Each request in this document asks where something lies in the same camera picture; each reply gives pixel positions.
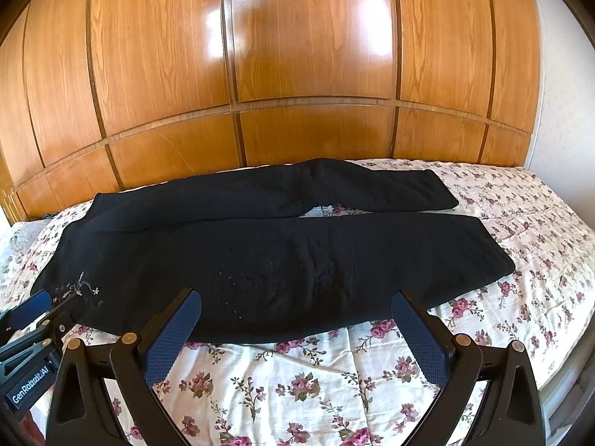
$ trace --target black gripper frame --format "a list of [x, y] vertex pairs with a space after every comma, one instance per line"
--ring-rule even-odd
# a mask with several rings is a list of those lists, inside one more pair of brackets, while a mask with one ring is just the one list
[[440, 392], [403, 446], [446, 445], [477, 381], [488, 381], [463, 445], [545, 445], [533, 370], [522, 342], [506, 348], [452, 335], [411, 293], [395, 293], [392, 315], [426, 380]]
[[151, 386], [165, 380], [196, 326], [201, 308], [200, 294], [185, 288], [141, 332], [125, 333], [114, 344], [91, 347], [78, 339], [70, 341], [54, 386], [46, 446], [129, 444], [104, 379], [118, 382], [147, 444], [187, 446]]
[[[397, 292], [392, 315], [428, 381], [440, 386], [406, 446], [443, 446], [454, 431], [477, 381], [489, 381], [463, 444], [544, 445], [537, 387], [524, 346], [483, 347], [453, 336], [411, 294]], [[187, 446], [151, 386], [163, 381], [200, 315], [200, 295], [184, 289], [163, 314], [115, 344], [69, 344], [58, 372], [48, 420], [47, 446], [124, 446], [105, 389], [116, 379], [132, 418], [149, 446]], [[176, 316], [178, 326], [171, 327]]]
[[[35, 330], [9, 342], [17, 330], [25, 329], [48, 310]], [[62, 357], [62, 337], [83, 315], [84, 300], [80, 295], [70, 295], [52, 308], [52, 297], [46, 291], [0, 314], [2, 444], [32, 444], [19, 421], [54, 383]]]

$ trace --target white wall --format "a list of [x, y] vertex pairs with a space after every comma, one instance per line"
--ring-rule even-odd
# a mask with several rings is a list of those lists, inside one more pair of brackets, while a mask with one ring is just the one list
[[525, 164], [595, 229], [595, 49], [562, 0], [537, 0], [541, 92]]

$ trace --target embroidery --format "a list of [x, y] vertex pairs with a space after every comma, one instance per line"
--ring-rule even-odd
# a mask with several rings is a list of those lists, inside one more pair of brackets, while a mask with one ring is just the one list
[[78, 280], [76, 280], [73, 285], [67, 284], [62, 285], [61, 287], [56, 288], [54, 293], [54, 302], [58, 302], [59, 300], [64, 300], [67, 296], [72, 293], [76, 293], [80, 295], [84, 302], [91, 308], [99, 308], [103, 305], [103, 300], [101, 300], [99, 295], [99, 288], [91, 288], [89, 282], [83, 280], [84, 272], [80, 274]]

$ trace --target blue gripper pad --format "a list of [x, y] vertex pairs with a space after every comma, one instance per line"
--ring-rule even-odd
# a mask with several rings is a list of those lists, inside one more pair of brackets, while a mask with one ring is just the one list
[[450, 378], [448, 355], [403, 293], [393, 295], [390, 308], [426, 380], [443, 389]]
[[12, 330], [24, 329], [51, 307], [52, 295], [45, 290], [38, 292], [10, 311], [7, 325]]
[[149, 387], [164, 381], [196, 326], [202, 311], [200, 293], [192, 290], [145, 354], [143, 377]]

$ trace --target mattress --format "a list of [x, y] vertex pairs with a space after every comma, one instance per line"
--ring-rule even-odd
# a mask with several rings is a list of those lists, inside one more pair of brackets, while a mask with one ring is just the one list
[[[595, 306], [595, 232], [535, 174], [522, 168], [374, 159], [370, 169], [432, 169], [459, 200], [448, 213], [482, 220], [512, 257], [516, 271], [496, 283], [434, 308], [453, 333], [478, 344], [527, 346], [537, 386], [563, 365]], [[90, 202], [62, 211], [26, 254], [3, 308], [29, 294], [62, 230]], [[339, 203], [308, 217], [360, 213]], [[370, 293], [374, 285], [370, 284]], [[114, 336], [76, 326], [65, 337], [86, 344]], [[131, 444], [143, 444], [113, 381], [112, 405]], [[190, 444], [395, 445], [404, 442], [438, 388], [425, 380], [392, 320], [379, 320], [261, 345], [184, 346], [155, 393]], [[461, 441], [483, 393], [478, 383], [451, 442]], [[38, 407], [47, 408], [49, 394]]]

